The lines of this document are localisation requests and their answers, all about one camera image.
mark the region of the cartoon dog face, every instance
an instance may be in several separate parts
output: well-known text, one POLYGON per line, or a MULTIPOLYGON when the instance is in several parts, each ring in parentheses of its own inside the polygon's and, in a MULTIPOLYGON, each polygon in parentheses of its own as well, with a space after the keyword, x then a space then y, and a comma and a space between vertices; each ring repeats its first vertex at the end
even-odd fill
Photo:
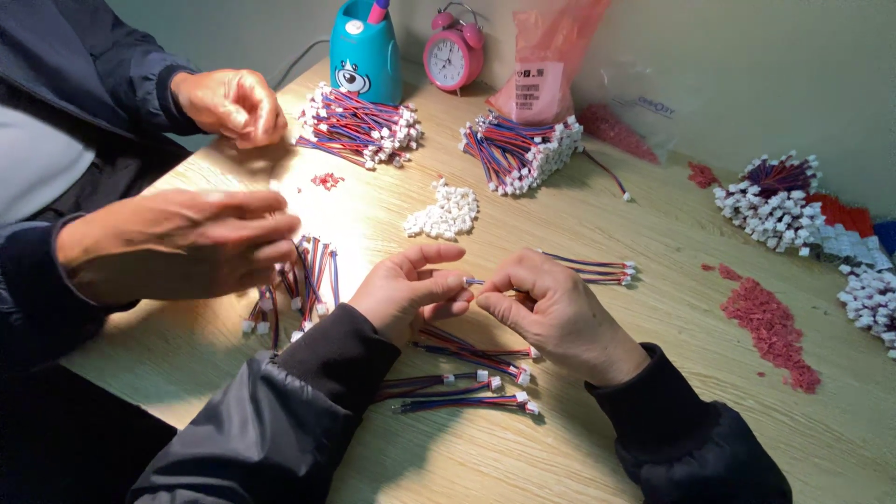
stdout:
POLYGON ((336 67, 336 83, 357 94, 370 90, 370 76, 359 74, 358 66, 351 64, 349 60, 340 61, 340 65, 336 67))

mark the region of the teal pen holder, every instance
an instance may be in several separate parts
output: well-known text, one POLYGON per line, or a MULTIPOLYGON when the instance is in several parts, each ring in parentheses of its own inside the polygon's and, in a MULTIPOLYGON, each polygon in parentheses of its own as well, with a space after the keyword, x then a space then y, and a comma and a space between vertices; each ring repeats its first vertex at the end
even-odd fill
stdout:
POLYGON ((392 16, 366 22, 374 0, 349 0, 336 14, 330 37, 330 81, 363 100, 401 102, 401 58, 392 16))

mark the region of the white shirt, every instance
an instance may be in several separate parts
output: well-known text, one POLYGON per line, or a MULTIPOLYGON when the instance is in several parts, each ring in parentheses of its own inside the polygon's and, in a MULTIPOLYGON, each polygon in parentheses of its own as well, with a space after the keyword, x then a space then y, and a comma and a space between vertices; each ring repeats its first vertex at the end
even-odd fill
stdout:
POLYGON ((69 134, 0 104, 0 224, 53 202, 84 174, 95 155, 69 134))

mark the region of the jacket sleeve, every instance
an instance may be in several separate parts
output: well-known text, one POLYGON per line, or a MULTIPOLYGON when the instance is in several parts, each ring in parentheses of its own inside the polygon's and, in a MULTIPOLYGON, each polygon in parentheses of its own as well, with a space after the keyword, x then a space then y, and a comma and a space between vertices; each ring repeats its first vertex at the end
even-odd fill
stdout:
POLYGON ((136 304, 102 308, 68 282, 56 234, 78 217, 0 227, 0 375, 62 357, 96 335, 107 315, 136 304))
POLYGON ((149 33, 125 24, 104 0, 54 2, 90 51, 109 96, 135 123, 161 133, 203 133, 171 93, 176 74, 197 72, 186 59, 165 52, 149 33))
POLYGON ((787 478, 738 412, 706 403, 655 344, 616 387, 585 388, 616 429, 616 455, 645 504, 784 504, 787 478))
POLYGON ((150 463, 128 502, 324 502, 401 351, 349 305, 260 352, 150 463))

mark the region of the person's left hand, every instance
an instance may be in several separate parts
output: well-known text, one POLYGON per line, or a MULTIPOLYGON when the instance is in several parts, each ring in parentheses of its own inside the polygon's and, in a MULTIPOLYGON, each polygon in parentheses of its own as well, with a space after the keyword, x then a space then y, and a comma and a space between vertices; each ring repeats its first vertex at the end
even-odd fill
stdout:
POLYGON ((232 138, 240 149, 277 143, 286 132, 277 95, 258 72, 182 72, 171 80, 171 92, 200 128, 232 138))
POLYGON ((459 317, 470 309, 470 276, 457 270, 426 268, 460 260, 467 251, 457 245, 417 245, 374 266, 349 305, 396 345, 408 341, 424 322, 459 317))

